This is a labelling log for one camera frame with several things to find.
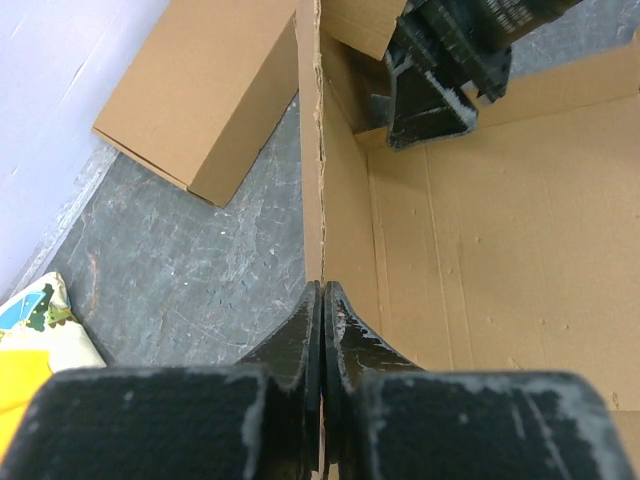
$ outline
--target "black mechanical arm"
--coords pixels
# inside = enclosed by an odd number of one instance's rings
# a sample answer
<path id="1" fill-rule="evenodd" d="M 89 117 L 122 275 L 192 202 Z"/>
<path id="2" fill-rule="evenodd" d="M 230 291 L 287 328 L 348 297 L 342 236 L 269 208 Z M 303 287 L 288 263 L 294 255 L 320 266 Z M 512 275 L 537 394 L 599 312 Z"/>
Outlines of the black mechanical arm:
<path id="1" fill-rule="evenodd" d="M 403 150 L 473 131 L 478 109 L 507 92 L 511 44 L 582 0 L 409 0 L 385 54 L 386 94 L 371 99 L 371 128 L 388 126 Z"/>
<path id="2" fill-rule="evenodd" d="M 234 366 L 54 375 L 0 479 L 300 480 L 329 463 L 341 479 L 635 478 L 581 378 L 426 372 L 313 282 Z"/>

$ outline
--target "white wall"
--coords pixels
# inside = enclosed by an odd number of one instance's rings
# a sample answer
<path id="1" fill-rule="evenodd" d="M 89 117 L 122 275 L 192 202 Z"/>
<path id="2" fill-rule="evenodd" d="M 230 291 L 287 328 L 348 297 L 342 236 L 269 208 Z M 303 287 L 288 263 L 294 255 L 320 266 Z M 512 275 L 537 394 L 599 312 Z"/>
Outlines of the white wall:
<path id="1" fill-rule="evenodd" d="M 0 300 L 73 201 L 90 128 L 168 0 L 0 0 Z"/>

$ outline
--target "cardboard box flap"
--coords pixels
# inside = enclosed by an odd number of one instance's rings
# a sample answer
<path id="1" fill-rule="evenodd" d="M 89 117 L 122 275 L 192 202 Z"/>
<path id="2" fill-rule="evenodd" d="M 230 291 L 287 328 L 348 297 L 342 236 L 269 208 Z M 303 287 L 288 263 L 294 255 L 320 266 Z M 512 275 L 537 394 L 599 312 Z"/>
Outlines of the cardboard box flap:
<path id="1" fill-rule="evenodd" d="M 356 50 L 382 60 L 406 0 L 324 0 L 322 29 Z"/>
<path id="2" fill-rule="evenodd" d="M 295 0 L 171 2 L 95 131 L 190 184 L 291 23 L 294 8 Z M 218 181 L 228 182 L 224 175 Z"/>

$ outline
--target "yellow object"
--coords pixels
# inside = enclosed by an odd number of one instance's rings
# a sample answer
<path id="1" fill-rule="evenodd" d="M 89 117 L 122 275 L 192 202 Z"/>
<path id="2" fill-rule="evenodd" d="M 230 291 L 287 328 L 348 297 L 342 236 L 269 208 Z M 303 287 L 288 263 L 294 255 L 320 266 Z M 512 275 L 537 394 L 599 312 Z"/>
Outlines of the yellow object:
<path id="1" fill-rule="evenodd" d="M 0 351 L 0 463 L 31 397 L 50 376 L 49 352 Z"/>

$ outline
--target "brown cardboard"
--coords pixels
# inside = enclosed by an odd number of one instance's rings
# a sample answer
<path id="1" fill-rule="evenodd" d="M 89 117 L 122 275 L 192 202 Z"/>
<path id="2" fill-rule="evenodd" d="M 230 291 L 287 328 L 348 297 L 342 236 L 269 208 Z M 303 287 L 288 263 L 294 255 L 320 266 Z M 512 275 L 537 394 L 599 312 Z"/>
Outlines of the brown cardboard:
<path id="1" fill-rule="evenodd" d="M 295 0 L 171 2 L 94 131 L 225 205 L 295 95 Z"/>
<path id="2" fill-rule="evenodd" d="M 367 55 L 382 59 L 406 0 L 324 0 L 322 29 Z"/>
<path id="3" fill-rule="evenodd" d="M 320 38 L 299 52 L 308 278 L 426 369 L 583 375 L 637 466 L 638 47 L 515 80 L 477 132 L 393 153 L 354 138 L 355 81 Z"/>

